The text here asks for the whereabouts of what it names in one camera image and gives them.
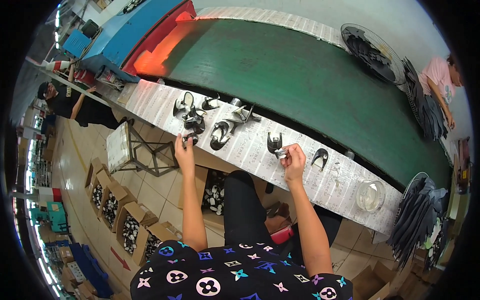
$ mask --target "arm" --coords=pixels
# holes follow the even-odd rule
[[[453,120],[452,113],[450,112],[448,105],[443,100],[443,97],[442,97],[442,94],[440,93],[440,89],[438,88],[438,85],[436,85],[432,81],[432,79],[430,79],[428,76],[427,76],[427,84],[430,88],[430,91],[432,92],[432,96],[435,96],[433,98],[436,98],[436,100],[440,104],[440,107],[444,111],[445,117],[447,118],[448,127],[450,127],[451,129],[455,128],[455,121]]]
[[[96,86],[89,88],[87,90],[87,92],[91,93],[91,92],[94,92],[95,90],[96,90]],[[85,94],[81,94],[80,97],[78,97],[77,103],[75,103],[75,105],[72,108],[72,115],[70,116],[70,119],[74,120],[77,117],[78,112],[80,111],[80,108],[82,107],[82,103],[84,101],[84,98],[85,98]]]
[[[287,158],[280,163],[285,167],[285,181],[293,196],[299,225],[303,261],[308,275],[333,274],[330,246],[325,229],[310,203],[303,187],[305,154],[298,144],[284,147]]]
[[[70,72],[68,73],[68,81],[73,82],[73,74],[75,73],[75,66],[73,59],[70,59]]]
[[[195,161],[193,157],[193,141],[189,138],[187,149],[183,149],[182,137],[179,134],[175,141],[175,158],[178,160],[183,174],[183,242],[199,252],[208,248],[204,217],[198,202],[195,185]]]
[[[80,111],[80,108],[82,107],[82,103],[84,102],[85,94],[81,94],[80,97],[78,97],[77,103],[72,108],[72,115],[70,116],[70,119],[74,120],[77,117],[78,112]]]

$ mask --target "metal stool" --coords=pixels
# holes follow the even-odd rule
[[[152,155],[154,163],[152,168],[144,165],[138,160],[137,150],[140,147],[145,147],[145,149]],[[165,149],[170,149],[174,165],[159,167],[156,160],[156,154]],[[107,137],[107,155],[108,170],[111,174],[118,171],[135,170],[139,172],[143,170],[156,177],[160,177],[163,174],[179,168],[177,159],[175,158],[173,142],[146,142],[128,122],[124,122]],[[127,168],[129,164],[133,164],[135,167]]]

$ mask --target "hand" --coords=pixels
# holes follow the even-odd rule
[[[454,129],[455,128],[455,120],[453,119],[452,114],[449,113],[446,117],[447,117],[448,127],[450,129]]]
[[[193,157],[193,139],[188,138],[187,147],[183,149],[181,134],[175,140],[175,158],[177,159],[184,176],[195,177],[195,158]]]
[[[94,91],[96,91],[96,86],[92,86],[91,88],[89,88],[87,90],[87,92],[89,92],[89,93],[93,93]]]
[[[307,157],[303,153],[298,144],[285,146],[287,157],[280,159],[280,164],[285,168],[285,181],[289,186],[292,183],[300,183],[303,185],[303,169]]]

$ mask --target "red arrow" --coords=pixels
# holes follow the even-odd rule
[[[115,255],[115,257],[120,261],[120,263],[123,265],[124,269],[127,269],[127,270],[131,271],[130,268],[128,267],[128,265],[127,265],[127,262],[125,260],[121,259],[120,256],[115,252],[115,250],[113,250],[112,247],[110,247],[110,251],[112,251],[113,255]]]

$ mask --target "black t-shirt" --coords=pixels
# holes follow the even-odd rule
[[[174,240],[160,244],[130,283],[132,300],[351,300],[353,285],[339,275],[309,277],[304,266],[265,244],[196,252]]]
[[[55,82],[52,83],[55,86],[58,94],[48,101],[48,107],[53,110],[56,115],[70,119],[72,116],[73,107],[77,103],[78,98],[80,98],[82,93],[72,89],[69,86]],[[80,124],[88,123],[88,111],[91,101],[92,99],[88,97],[85,97],[83,100],[82,106],[80,107],[77,117],[75,118],[75,120]]]

